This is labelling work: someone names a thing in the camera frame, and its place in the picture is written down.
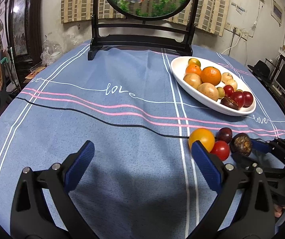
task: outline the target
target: blue gripper pad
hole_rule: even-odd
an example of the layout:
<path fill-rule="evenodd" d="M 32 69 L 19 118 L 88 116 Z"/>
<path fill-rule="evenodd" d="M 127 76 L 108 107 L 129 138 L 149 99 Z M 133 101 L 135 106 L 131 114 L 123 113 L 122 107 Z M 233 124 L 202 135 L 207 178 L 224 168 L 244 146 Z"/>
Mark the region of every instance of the blue gripper pad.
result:
<path fill-rule="evenodd" d="M 222 188 L 222 177 L 209 158 L 208 152 L 202 145 L 194 142 L 191 147 L 191 154 L 202 175 L 206 179 L 209 188 L 219 193 Z"/>
<path fill-rule="evenodd" d="M 79 155 L 65 175 L 65 191 L 73 191 L 86 171 L 95 154 L 94 143 L 89 141 L 78 151 Z"/>
<path fill-rule="evenodd" d="M 252 148 L 255 149 L 256 151 L 259 151 L 264 154 L 271 152 L 271 147 L 269 146 L 269 144 L 254 139 L 252 139 L 251 141 L 252 141 Z"/>

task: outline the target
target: white bowl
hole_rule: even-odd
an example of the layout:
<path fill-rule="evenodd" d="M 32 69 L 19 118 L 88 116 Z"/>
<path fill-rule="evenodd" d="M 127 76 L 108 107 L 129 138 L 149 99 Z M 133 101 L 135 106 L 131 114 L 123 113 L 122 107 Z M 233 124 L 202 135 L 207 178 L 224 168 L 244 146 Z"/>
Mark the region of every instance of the white bowl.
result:
<path fill-rule="evenodd" d="M 188 60 L 190 58 L 195 58 L 195 57 L 177 57 L 177 58 L 172 60 L 171 65 L 170 65 L 170 70 L 171 70 L 173 76 L 175 77 L 177 82 L 181 85 L 181 87 L 187 93 L 189 93 L 193 98 L 195 98 L 197 101 L 201 102 L 205 106 L 207 106 L 207 107 L 209 107 L 209 108 L 211 108 L 217 112 L 221 112 L 223 114 L 226 114 L 226 115 L 244 116 L 244 115 L 248 115 L 248 114 L 251 114 L 252 112 L 254 112 L 254 110 L 257 106 L 256 100 L 254 97 L 253 97 L 254 98 L 253 104 L 250 107 L 248 107 L 248 108 L 242 107 L 237 111 L 237 110 L 228 108 L 228 107 L 220 104 L 221 100 L 218 100 L 216 102 L 216 101 L 210 99 L 209 97 L 205 96 L 204 94 L 202 94 L 201 92 L 197 91 L 192 86 L 187 84 L 183 80 L 183 78 L 185 76 L 185 69 L 188 66 Z M 213 63 L 209 60 L 206 60 L 206 59 L 202 59 L 202 58 L 197 58 L 197 59 L 199 59 L 199 61 L 201 63 L 201 69 L 202 70 L 205 67 L 215 67 L 215 68 L 220 70 L 221 74 L 224 72 L 228 72 L 233 76 L 233 79 L 238 83 L 238 89 L 252 93 L 251 89 L 239 77 L 237 77 L 234 73 L 230 72 L 226 68 L 224 68 L 224 67 L 222 67 L 216 63 Z M 224 87 L 224 83 L 220 82 L 216 87 Z"/>

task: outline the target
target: metal screw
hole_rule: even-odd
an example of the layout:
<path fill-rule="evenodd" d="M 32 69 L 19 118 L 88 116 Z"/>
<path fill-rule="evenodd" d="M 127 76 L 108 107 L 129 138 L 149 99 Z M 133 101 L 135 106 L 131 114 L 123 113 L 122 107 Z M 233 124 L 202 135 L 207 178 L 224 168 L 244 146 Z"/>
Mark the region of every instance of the metal screw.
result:
<path fill-rule="evenodd" d="M 29 167 L 24 167 L 23 168 L 23 173 L 28 173 L 30 171 L 30 168 Z"/>
<path fill-rule="evenodd" d="M 255 169 L 255 171 L 258 173 L 258 174 L 261 174 L 263 172 L 262 168 L 258 167 Z"/>
<path fill-rule="evenodd" d="M 232 164 L 226 164 L 225 165 L 225 168 L 228 170 L 228 171 L 232 171 L 234 169 L 234 166 Z"/>
<path fill-rule="evenodd" d="M 59 164 L 59 163 L 55 163 L 52 165 L 53 170 L 58 170 L 60 167 L 61 167 L 61 164 Z"/>

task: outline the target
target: blue tablecloth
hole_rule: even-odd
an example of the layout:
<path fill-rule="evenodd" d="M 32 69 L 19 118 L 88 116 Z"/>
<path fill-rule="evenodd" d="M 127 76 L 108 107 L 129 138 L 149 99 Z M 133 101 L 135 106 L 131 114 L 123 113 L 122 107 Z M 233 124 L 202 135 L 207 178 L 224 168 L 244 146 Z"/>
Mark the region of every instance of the blue tablecloth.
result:
<path fill-rule="evenodd" d="M 191 158 L 187 140 L 175 136 L 226 126 L 252 138 L 285 138 L 285 117 L 276 102 L 230 57 L 193 46 L 195 57 L 225 66 L 250 86 L 257 107 L 246 117 L 220 114 L 189 96 L 170 73 L 177 56 L 168 51 L 111 48 L 88 61 L 88 50 L 87 42 L 68 52 L 18 95 L 39 106 L 14 99 L 0 117 L 0 224 L 8 232 L 23 167 L 48 169 L 89 139 L 95 157 L 70 197 L 95 233 L 101 239 L 185 238 L 216 193 Z M 282 167 L 272 156 L 264 160 Z M 47 190 L 45 197 L 55 223 L 64 227 Z M 240 192 L 221 228 L 230 224 L 239 199 Z"/>

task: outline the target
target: plastic bag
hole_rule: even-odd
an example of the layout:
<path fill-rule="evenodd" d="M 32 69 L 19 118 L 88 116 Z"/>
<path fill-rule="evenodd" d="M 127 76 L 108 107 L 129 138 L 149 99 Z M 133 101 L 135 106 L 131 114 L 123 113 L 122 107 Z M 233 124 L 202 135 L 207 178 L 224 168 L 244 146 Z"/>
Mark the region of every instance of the plastic bag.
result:
<path fill-rule="evenodd" d="M 67 53 L 82 43 L 82 37 L 73 34 L 64 35 L 64 52 Z"/>
<path fill-rule="evenodd" d="M 63 55 L 63 49 L 56 41 L 45 38 L 41 59 L 43 65 L 50 65 Z"/>

